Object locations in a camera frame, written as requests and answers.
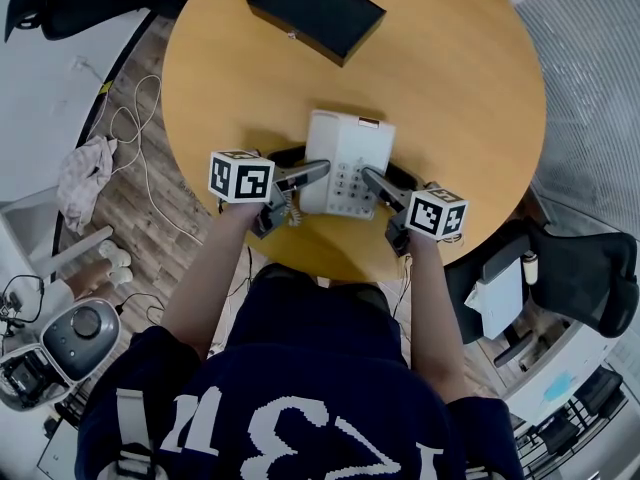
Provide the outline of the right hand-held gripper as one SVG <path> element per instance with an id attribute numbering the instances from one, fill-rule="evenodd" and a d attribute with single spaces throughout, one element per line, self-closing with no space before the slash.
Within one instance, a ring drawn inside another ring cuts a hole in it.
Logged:
<path id="1" fill-rule="evenodd" d="M 426 184 L 419 176 L 393 162 L 384 174 L 365 166 L 361 176 L 376 198 L 396 212 L 385 237 L 398 257 L 408 253 L 410 231 L 436 242 L 462 234 L 468 200 L 441 187 L 424 189 Z"/>

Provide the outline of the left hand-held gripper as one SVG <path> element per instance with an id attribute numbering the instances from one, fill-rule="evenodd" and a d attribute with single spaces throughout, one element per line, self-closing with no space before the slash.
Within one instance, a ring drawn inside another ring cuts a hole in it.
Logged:
<path id="1" fill-rule="evenodd" d="M 212 152 L 208 190 L 217 196 L 219 208 L 223 203 L 260 203 L 262 209 L 251 226 L 260 239 L 282 225 L 297 227 L 301 216 L 294 206 L 294 192 L 331 170 L 326 159 L 301 165 L 305 156 L 305 145 L 273 151 L 267 158 L 244 150 Z"/>

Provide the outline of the white telephone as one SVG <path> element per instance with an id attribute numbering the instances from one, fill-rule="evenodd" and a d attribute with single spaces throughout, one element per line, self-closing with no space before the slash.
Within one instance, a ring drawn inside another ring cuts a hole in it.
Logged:
<path id="1" fill-rule="evenodd" d="M 384 121 L 313 111 L 305 160 L 327 160 L 330 171 L 300 189 L 300 210 L 371 220 L 377 199 L 364 183 L 362 170 L 369 167 L 381 175 L 386 173 L 395 132 L 396 127 Z"/>

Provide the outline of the person's right forearm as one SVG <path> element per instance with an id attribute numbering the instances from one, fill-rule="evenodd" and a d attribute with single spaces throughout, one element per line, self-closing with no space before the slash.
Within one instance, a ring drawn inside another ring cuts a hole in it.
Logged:
<path id="1" fill-rule="evenodd" d="M 467 397 L 464 346 L 437 242 L 409 233 L 411 368 L 446 403 Z"/>

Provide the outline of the person's left forearm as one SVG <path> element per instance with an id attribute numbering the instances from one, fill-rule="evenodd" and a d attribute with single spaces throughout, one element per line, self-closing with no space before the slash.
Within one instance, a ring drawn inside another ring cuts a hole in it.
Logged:
<path id="1" fill-rule="evenodd" d="M 262 208 L 261 203 L 231 204 L 213 220 L 161 318 L 161 326 L 201 360 L 208 356 L 246 234 Z"/>

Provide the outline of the white box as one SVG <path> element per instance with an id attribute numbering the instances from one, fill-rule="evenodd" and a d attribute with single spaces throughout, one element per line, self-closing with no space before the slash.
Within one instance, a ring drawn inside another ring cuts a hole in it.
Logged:
<path id="1" fill-rule="evenodd" d="M 483 335 L 497 338 L 521 313 L 521 259 L 514 260 L 490 281 L 478 280 L 464 304 L 481 316 Z"/>

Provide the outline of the black rectangular box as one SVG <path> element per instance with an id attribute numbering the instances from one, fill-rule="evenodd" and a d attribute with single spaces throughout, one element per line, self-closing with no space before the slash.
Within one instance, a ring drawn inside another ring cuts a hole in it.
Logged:
<path id="1" fill-rule="evenodd" d="M 379 27 L 386 10 L 371 0 L 246 0 L 251 12 L 344 66 Z"/>

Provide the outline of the black mesh office chair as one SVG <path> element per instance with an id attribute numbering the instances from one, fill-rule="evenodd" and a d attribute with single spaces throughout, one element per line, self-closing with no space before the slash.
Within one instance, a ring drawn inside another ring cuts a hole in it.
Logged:
<path id="1" fill-rule="evenodd" d="M 480 246 L 445 268 L 464 343 L 486 338 L 481 316 L 464 304 L 475 283 L 490 281 L 528 250 L 538 256 L 538 281 L 529 286 L 522 269 L 522 310 L 527 302 L 533 302 L 605 338 L 624 334 L 640 303 L 636 240 L 626 233 L 559 237 L 526 218 L 508 221 Z M 504 337 L 509 346 L 494 358 L 496 367 L 515 359 L 533 340 L 531 331 L 516 331 L 517 318 L 498 336 Z"/>

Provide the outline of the crumpled pinkish cloth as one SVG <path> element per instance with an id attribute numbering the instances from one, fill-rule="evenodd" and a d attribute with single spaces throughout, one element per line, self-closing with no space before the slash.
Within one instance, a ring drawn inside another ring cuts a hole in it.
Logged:
<path id="1" fill-rule="evenodd" d="M 99 194 L 110 181 L 115 139 L 96 135 L 62 162 L 56 202 L 66 227 L 79 235 L 91 222 Z"/>

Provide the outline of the person's navy printed shirt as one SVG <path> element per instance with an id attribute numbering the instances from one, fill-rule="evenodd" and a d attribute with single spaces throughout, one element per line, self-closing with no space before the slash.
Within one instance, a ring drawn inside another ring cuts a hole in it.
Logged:
<path id="1" fill-rule="evenodd" d="M 502 401 L 444 402 L 407 366 L 387 311 L 305 275 L 255 280 L 207 360 L 161 327 L 135 335 L 85 408 L 77 480 L 120 455 L 121 388 L 142 394 L 170 480 L 524 480 Z"/>

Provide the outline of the white desk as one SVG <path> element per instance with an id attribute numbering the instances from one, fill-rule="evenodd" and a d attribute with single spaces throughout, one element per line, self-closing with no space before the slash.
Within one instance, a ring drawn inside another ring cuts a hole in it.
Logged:
<path id="1" fill-rule="evenodd" d="M 502 396 L 510 413 L 528 424 L 541 424 L 570 400 L 618 341 L 619 338 L 605 338 L 582 323 L 572 323 Z M 564 371 L 575 378 L 573 393 L 551 403 L 545 402 L 544 391 Z"/>

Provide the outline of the blue face mask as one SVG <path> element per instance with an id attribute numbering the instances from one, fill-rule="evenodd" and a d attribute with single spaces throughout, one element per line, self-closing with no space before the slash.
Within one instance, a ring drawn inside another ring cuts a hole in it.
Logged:
<path id="1" fill-rule="evenodd" d="M 575 378 L 568 371 L 559 374 L 546 388 L 543 394 L 543 400 L 551 403 L 554 400 L 570 396 L 574 390 Z"/>

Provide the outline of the white furniture piece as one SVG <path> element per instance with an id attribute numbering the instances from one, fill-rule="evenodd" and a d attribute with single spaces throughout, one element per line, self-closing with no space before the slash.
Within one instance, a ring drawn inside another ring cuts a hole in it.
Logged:
<path id="1" fill-rule="evenodd" d="M 113 234 L 113 228 L 105 226 L 67 249 L 54 252 L 64 223 L 59 219 L 56 194 L 57 188 L 51 187 L 0 204 L 0 267 L 12 275 L 48 279 Z"/>

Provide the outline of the white and gray appliance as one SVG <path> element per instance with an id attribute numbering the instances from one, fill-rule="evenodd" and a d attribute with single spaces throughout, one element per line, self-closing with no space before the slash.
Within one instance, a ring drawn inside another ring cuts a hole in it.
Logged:
<path id="1" fill-rule="evenodd" d="M 114 350 L 121 331 L 115 307 L 85 298 L 59 313 L 42 330 L 40 344 L 61 375 L 72 383 L 91 376 Z"/>

